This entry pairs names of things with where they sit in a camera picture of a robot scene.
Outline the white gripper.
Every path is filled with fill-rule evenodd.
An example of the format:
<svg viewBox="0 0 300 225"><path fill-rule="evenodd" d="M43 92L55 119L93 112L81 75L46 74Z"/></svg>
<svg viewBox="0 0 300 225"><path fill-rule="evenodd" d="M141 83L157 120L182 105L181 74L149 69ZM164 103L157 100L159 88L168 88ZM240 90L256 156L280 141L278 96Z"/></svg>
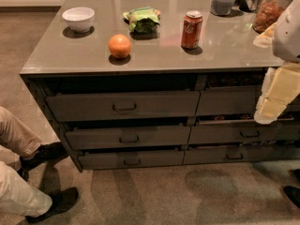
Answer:
<svg viewBox="0 0 300 225"><path fill-rule="evenodd" d="M287 106L300 94L300 65L284 62L270 67L262 83L262 94L256 105L254 120L262 125L276 121Z"/></svg>

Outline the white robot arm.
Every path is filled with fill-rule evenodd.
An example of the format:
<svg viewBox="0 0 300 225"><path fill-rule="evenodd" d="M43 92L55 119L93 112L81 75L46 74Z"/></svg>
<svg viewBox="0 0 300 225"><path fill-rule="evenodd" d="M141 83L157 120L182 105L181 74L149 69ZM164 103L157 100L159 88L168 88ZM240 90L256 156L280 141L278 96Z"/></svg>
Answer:
<svg viewBox="0 0 300 225"><path fill-rule="evenodd" d="M254 120L268 125L300 94L300 0L293 0L253 44L271 47L273 55L284 61L279 68L270 67L265 73L256 105Z"/></svg>

